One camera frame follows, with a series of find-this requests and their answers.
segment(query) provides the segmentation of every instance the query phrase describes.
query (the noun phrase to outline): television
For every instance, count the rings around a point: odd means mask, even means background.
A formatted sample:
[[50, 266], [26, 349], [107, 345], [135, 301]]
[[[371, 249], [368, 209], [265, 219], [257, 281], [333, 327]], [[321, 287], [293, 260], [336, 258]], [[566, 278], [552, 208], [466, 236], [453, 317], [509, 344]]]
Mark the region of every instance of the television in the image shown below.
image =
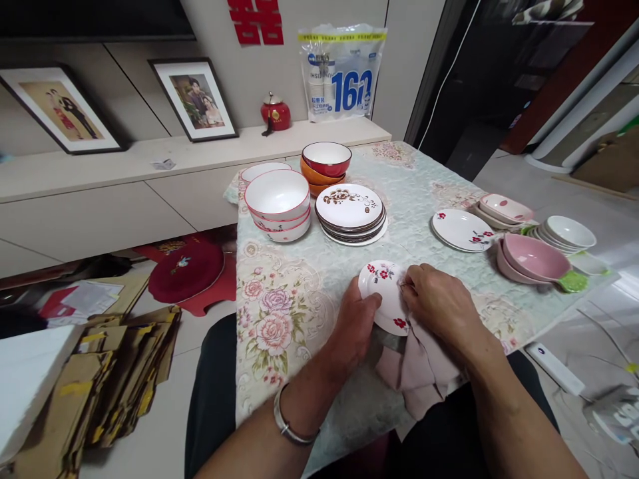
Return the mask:
[[0, 43], [194, 40], [180, 0], [15, 0]]

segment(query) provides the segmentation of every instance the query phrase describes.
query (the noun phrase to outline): person's left hand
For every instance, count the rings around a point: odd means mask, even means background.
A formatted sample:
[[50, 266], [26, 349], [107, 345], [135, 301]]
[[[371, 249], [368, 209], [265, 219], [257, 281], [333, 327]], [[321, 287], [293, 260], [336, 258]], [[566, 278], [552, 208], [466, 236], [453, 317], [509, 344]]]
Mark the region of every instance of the person's left hand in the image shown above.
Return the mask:
[[331, 361], [344, 367], [348, 375], [362, 362], [368, 351], [375, 312], [381, 306], [381, 295], [373, 293], [362, 299], [355, 276], [341, 300], [335, 329], [325, 348]]

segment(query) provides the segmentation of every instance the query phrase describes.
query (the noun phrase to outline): red jar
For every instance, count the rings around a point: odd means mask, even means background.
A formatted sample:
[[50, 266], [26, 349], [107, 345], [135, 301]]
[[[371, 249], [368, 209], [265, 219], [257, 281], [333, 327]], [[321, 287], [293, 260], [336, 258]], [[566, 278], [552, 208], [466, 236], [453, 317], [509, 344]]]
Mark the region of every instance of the red jar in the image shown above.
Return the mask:
[[272, 119], [273, 131], [287, 130], [291, 127], [291, 110], [280, 97], [271, 92], [264, 99], [261, 111], [262, 119], [267, 126], [269, 117]]

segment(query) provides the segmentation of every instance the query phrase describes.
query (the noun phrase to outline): power strip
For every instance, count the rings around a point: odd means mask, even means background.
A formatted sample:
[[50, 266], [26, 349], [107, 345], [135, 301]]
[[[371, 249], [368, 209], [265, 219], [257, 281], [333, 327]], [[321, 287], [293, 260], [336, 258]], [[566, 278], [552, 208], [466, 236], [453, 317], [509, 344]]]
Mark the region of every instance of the power strip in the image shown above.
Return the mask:
[[543, 344], [532, 342], [524, 349], [548, 373], [548, 376], [553, 378], [561, 389], [568, 394], [578, 396], [586, 388], [586, 385]]

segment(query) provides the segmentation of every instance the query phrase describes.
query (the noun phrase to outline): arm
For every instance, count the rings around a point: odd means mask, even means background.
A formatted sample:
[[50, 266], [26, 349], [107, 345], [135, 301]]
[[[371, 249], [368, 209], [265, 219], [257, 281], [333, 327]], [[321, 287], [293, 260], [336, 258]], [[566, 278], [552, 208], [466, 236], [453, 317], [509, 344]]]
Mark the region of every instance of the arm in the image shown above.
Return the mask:
[[[282, 391], [282, 416], [296, 434], [311, 437], [320, 428], [335, 396], [366, 355], [380, 305], [378, 294], [361, 298], [354, 277], [328, 342]], [[196, 479], [299, 478], [311, 450], [280, 434], [270, 398], [215, 451]]]
[[586, 479], [561, 436], [513, 373], [497, 338], [482, 324], [462, 282], [430, 265], [413, 265], [402, 294], [415, 318], [466, 366], [493, 475]]

